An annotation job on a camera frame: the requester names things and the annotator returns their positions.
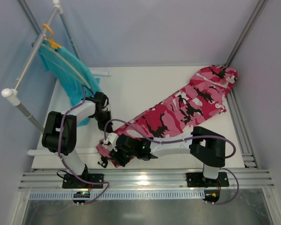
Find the pink camouflage trousers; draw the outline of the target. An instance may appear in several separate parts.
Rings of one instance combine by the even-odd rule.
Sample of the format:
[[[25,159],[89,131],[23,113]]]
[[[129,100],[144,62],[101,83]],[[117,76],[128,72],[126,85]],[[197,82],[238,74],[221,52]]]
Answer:
[[[226,112],[223,101],[237,80],[237,71],[208,66],[197,71],[189,83],[130,123],[147,137],[175,137],[191,131],[215,115]]]

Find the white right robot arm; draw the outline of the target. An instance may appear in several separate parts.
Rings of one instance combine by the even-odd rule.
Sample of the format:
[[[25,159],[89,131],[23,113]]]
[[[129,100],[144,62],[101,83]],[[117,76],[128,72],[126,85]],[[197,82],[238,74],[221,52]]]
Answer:
[[[203,127],[167,138],[133,138],[110,133],[104,144],[110,146],[110,157],[120,166],[125,166],[132,158],[149,161],[167,155],[190,154],[203,163],[204,181],[218,179],[220,168],[225,166],[225,138]]]

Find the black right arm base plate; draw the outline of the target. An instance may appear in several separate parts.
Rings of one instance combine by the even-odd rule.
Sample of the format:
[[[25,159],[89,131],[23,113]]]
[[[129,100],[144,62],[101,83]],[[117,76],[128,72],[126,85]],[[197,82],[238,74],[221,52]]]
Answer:
[[[226,172],[219,172],[217,179],[208,179],[203,176],[203,172],[186,173],[186,182],[189,188],[216,188],[228,187],[229,179]]]

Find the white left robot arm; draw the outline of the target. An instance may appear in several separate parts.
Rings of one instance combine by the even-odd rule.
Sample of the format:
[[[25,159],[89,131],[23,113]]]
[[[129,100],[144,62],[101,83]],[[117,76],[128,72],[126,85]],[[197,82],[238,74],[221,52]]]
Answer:
[[[84,119],[94,118],[99,130],[113,132],[111,112],[106,109],[108,104],[108,97],[102,92],[96,92],[93,97],[84,97],[65,113],[51,111],[47,116],[42,146],[56,153],[69,173],[80,181],[87,181],[89,173],[75,150],[77,125]]]

